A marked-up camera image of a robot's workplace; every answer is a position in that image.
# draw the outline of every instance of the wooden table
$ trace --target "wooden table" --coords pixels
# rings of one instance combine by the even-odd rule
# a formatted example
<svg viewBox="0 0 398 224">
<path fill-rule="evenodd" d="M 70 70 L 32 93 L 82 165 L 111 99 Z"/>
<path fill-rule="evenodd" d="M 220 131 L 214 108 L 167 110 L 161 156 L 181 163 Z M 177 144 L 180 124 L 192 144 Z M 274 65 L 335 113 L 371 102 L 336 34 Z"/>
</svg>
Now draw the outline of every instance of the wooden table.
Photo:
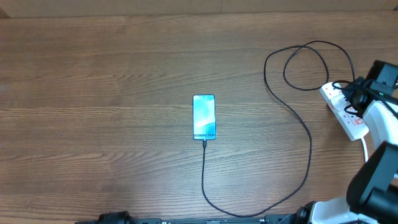
<svg viewBox="0 0 398 224">
<path fill-rule="evenodd" d="M 192 96 L 216 96 L 218 138 L 208 143 L 205 188 L 217 206 L 258 212 L 296 189 L 308 162 L 302 125 L 266 90 L 268 54 L 328 40 L 357 76 L 398 62 L 398 12 L 3 19 L 0 21 L 0 223 L 73 223 L 110 211 L 134 217 L 228 217 L 201 194 L 201 142 Z M 313 44 L 330 81 L 352 78 L 343 52 Z M 344 195 L 363 164 L 318 91 L 284 82 L 288 56 L 268 64 L 271 88 L 307 123 L 307 182 L 268 213 Z M 303 50 L 287 76 L 325 81 Z M 373 151 L 367 136 L 368 147 Z"/>
</svg>

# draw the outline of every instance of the power strip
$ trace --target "power strip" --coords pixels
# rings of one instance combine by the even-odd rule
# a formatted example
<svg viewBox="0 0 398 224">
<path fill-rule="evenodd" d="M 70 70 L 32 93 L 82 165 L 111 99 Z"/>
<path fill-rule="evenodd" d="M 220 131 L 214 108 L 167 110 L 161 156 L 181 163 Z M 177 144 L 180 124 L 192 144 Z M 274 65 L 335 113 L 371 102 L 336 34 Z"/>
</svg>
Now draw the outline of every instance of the power strip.
<svg viewBox="0 0 398 224">
<path fill-rule="evenodd" d="M 344 111 L 344 108 L 349 105 L 349 102 L 346 101 L 341 90 L 335 89 L 331 84 L 332 82 L 324 84 L 319 89 L 323 99 L 325 99 L 351 141 L 363 138 L 369 132 L 369 128 L 366 126 L 362 118 Z M 356 112 L 352 107 L 347 110 Z"/>
</svg>

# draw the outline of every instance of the white power cord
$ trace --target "white power cord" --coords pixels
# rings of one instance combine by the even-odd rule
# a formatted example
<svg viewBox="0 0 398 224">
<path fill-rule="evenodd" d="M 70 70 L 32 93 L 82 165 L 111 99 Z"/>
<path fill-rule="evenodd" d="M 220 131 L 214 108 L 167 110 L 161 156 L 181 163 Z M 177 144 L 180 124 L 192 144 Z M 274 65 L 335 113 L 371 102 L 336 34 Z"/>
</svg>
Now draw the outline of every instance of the white power cord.
<svg viewBox="0 0 398 224">
<path fill-rule="evenodd" d="M 365 158 L 365 162 L 367 162 L 368 159 L 369 159 L 369 157 L 368 157 L 368 149 L 366 147 L 366 142 L 365 142 L 365 139 L 363 137 L 361 138 L 361 142 L 362 142 L 362 145 L 363 145 L 363 156 Z"/>
</svg>

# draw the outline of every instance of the phone screen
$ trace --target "phone screen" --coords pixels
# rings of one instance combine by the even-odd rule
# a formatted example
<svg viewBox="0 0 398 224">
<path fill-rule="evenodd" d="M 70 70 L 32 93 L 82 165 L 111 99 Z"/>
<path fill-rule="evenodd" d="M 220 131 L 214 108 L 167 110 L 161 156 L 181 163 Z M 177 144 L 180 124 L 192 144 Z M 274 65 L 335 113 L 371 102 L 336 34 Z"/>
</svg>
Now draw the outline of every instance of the phone screen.
<svg viewBox="0 0 398 224">
<path fill-rule="evenodd" d="M 216 139 L 216 102 L 214 95 L 193 96 L 193 138 Z"/>
</svg>

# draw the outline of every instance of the brown wall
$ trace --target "brown wall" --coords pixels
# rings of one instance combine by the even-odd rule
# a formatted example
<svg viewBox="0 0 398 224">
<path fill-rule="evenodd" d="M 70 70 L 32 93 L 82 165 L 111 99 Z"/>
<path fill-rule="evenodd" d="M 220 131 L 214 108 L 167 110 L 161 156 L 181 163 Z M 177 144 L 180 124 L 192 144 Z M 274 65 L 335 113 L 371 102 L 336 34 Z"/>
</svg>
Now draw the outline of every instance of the brown wall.
<svg viewBox="0 0 398 224">
<path fill-rule="evenodd" d="M 0 17 L 393 10 L 398 0 L 0 0 Z"/>
</svg>

